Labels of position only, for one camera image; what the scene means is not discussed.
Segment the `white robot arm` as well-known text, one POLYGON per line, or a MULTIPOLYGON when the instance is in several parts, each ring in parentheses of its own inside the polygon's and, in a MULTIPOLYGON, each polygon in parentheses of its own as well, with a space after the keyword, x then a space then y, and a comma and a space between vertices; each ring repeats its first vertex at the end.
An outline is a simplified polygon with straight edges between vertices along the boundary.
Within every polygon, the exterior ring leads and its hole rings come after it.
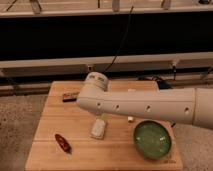
POLYGON ((109 91, 108 83, 104 74, 89 73, 77 105, 96 115, 136 116, 213 130, 213 89, 109 91))

